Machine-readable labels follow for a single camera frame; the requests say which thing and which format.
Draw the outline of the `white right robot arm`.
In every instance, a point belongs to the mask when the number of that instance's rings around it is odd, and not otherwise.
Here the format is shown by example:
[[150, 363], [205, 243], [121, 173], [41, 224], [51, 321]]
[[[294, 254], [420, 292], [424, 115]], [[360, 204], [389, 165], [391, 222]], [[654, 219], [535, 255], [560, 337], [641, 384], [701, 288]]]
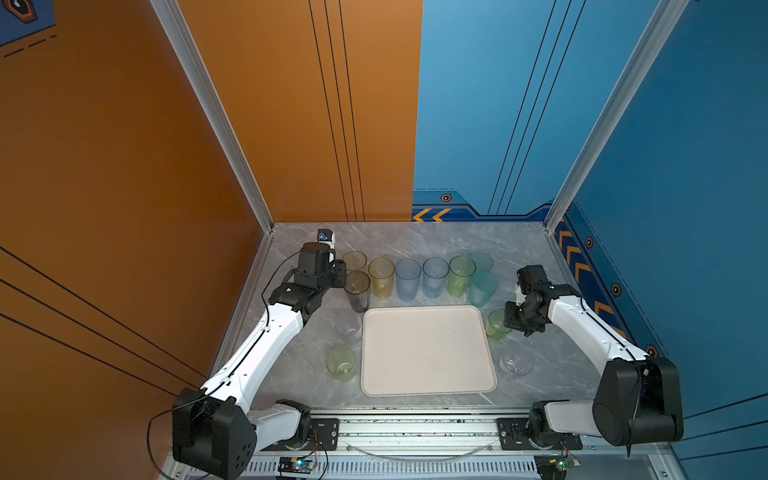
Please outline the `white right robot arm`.
[[517, 301], [505, 305], [505, 327], [525, 336], [559, 327], [601, 376], [592, 400], [534, 403], [522, 431], [529, 442], [546, 449], [564, 437], [587, 435], [631, 448], [683, 438], [680, 375], [672, 361], [621, 337], [575, 288], [550, 281], [541, 265], [518, 270], [516, 294]]

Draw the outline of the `clear faceted small cup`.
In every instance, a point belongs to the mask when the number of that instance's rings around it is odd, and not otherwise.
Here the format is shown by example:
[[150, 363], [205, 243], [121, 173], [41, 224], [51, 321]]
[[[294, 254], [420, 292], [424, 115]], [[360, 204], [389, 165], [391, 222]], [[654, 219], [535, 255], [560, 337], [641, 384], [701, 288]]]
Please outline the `clear faceted small cup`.
[[503, 353], [499, 360], [499, 366], [506, 375], [513, 378], [527, 376], [534, 369], [530, 356], [521, 350]]

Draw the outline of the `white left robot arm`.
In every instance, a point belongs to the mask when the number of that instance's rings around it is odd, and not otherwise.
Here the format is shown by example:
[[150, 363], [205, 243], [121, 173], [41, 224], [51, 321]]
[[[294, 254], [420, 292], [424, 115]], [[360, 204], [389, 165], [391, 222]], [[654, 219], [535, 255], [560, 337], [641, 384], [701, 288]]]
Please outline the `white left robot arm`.
[[276, 442], [303, 445], [310, 437], [311, 410], [291, 400], [253, 411], [262, 382], [291, 340], [332, 288], [346, 284], [346, 264], [331, 230], [295, 253], [298, 263], [275, 289], [265, 288], [264, 313], [230, 359], [200, 388], [183, 389], [171, 417], [172, 457], [208, 476], [236, 479], [254, 453]]

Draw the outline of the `clear dimpled small cup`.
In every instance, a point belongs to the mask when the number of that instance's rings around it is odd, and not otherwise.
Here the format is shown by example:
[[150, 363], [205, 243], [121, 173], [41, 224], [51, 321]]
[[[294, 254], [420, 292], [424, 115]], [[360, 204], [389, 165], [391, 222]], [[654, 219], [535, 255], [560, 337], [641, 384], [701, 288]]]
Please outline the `clear dimpled small cup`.
[[358, 317], [339, 318], [335, 322], [335, 330], [340, 335], [344, 345], [356, 345], [362, 335], [362, 324]]

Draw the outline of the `small green cup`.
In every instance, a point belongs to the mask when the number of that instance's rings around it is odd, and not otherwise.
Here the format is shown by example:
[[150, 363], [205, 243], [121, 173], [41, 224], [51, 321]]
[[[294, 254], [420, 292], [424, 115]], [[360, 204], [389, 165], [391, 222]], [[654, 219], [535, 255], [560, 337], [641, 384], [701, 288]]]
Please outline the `small green cup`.
[[335, 380], [341, 382], [352, 380], [357, 368], [355, 352], [347, 346], [332, 348], [326, 359], [326, 368]]
[[485, 332], [490, 340], [500, 341], [511, 331], [505, 325], [504, 319], [505, 312], [503, 310], [495, 310], [488, 315], [485, 323]]

